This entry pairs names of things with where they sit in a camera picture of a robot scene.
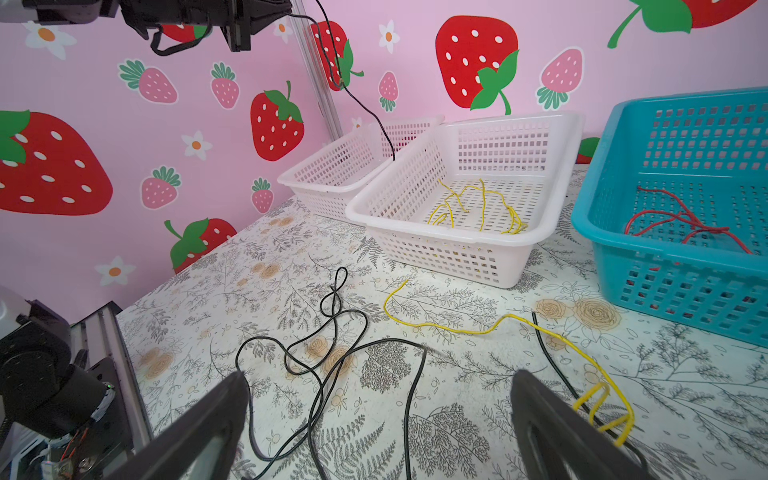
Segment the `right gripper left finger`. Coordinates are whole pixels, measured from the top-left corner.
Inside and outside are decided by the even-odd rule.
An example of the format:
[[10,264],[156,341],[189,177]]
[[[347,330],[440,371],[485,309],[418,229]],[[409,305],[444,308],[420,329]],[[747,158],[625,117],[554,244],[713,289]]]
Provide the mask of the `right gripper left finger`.
[[226,479],[245,426],[249,387],[235,371],[208,392],[111,479]]

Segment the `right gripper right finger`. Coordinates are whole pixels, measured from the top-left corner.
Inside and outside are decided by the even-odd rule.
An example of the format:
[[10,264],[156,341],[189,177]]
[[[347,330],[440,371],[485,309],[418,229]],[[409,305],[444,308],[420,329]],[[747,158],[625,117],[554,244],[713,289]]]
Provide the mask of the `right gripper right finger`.
[[527,370],[511,386],[512,422],[530,479],[649,479]]

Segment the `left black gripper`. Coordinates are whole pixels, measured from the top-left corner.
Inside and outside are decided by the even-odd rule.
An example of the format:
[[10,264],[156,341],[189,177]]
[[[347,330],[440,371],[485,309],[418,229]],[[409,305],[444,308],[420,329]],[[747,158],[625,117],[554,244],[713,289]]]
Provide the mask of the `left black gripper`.
[[209,35],[217,27],[232,52],[249,51],[251,37],[292,13],[289,1],[210,0],[122,1],[126,24],[150,42],[158,56],[170,56],[196,47],[198,39],[165,49],[160,47],[166,25],[203,26]]

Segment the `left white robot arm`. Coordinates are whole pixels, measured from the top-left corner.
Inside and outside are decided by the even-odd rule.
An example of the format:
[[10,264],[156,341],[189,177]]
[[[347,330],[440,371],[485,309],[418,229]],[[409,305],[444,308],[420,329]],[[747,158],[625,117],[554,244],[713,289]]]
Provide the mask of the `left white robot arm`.
[[[23,0],[3,1],[3,23],[33,22],[40,26],[82,25],[118,13],[125,23],[150,42],[158,56],[170,56],[196,47],[218,28],[232,52],[251,49],[251,37],[292,13],[290,1],[253,0]],[[170,25],[201,27],[193,39],[162,49],[164,28]]]

